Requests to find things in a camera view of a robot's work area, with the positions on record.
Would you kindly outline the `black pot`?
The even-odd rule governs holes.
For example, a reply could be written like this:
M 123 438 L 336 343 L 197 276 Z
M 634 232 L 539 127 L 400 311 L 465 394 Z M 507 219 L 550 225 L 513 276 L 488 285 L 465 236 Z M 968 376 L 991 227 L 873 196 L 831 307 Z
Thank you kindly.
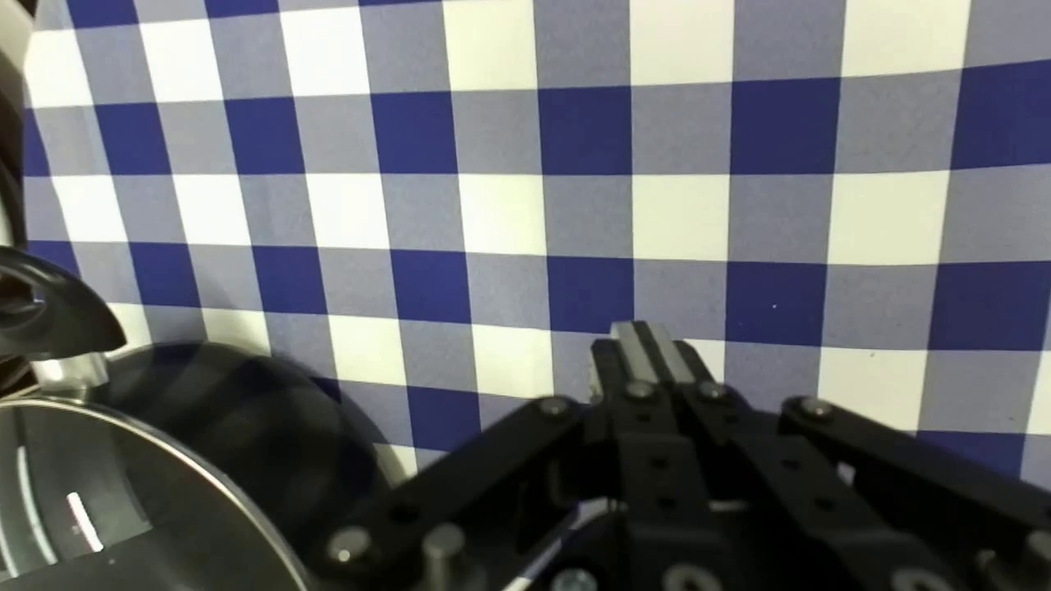
M 232 478 L 296 551 L 311 591 L 337 591 L 326 543 L 362 501 L 393 487 L 369 421 L 285 360 L 166 341 L 112 360 L 95 400 Z

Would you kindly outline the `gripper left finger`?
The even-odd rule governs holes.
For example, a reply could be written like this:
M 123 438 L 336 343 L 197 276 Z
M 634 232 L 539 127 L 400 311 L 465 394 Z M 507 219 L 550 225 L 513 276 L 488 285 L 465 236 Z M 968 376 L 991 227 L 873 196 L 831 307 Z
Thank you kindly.
M 338 591 L 727 591 L 687 412 L 723 401 L 697 351 L 645 322 L 590 348 L 597 401 L 547 396 L 366 502 L 332 534 Z

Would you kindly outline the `blue white checkered cloth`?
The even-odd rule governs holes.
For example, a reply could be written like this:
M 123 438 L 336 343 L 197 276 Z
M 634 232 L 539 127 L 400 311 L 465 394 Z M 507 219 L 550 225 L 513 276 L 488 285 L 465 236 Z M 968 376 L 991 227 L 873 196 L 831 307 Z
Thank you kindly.
M 407 474 L 623 319 L 1051 488 L 1051 0 L 36 0 L 29 247 Z

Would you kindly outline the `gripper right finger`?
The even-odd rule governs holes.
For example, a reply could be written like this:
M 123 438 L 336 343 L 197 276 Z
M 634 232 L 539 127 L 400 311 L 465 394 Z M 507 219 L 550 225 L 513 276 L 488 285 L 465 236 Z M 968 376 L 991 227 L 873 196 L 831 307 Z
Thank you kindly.
M 661 326 L 654 367 L 770 591 L 1051 591 L 1051 492 L 829 401 L 755 409 Z

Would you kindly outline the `glass pot lid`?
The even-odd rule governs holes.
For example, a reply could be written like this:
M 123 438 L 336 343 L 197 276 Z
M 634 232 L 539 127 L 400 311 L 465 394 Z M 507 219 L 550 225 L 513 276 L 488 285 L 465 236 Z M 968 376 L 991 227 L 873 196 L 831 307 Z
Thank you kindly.
M 311 591 L 296 554 L 234 480 L 117 408 L 128 340 L 92 288 L 0 246 L 0 355 L 37 387 L 0 401 L 0 591 Z

